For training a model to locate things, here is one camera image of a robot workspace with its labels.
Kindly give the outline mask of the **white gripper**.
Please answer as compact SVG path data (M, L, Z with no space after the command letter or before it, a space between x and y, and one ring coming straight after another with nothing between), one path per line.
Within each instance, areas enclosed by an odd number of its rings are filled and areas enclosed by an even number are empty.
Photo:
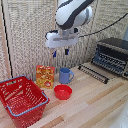
M56 57L56 50L54 48L75 45L78 42L78 29L73 28L69 30L53 30L45 35L45 45L52 49L52 57ZM69 47L65 49L65 55L69 55Z

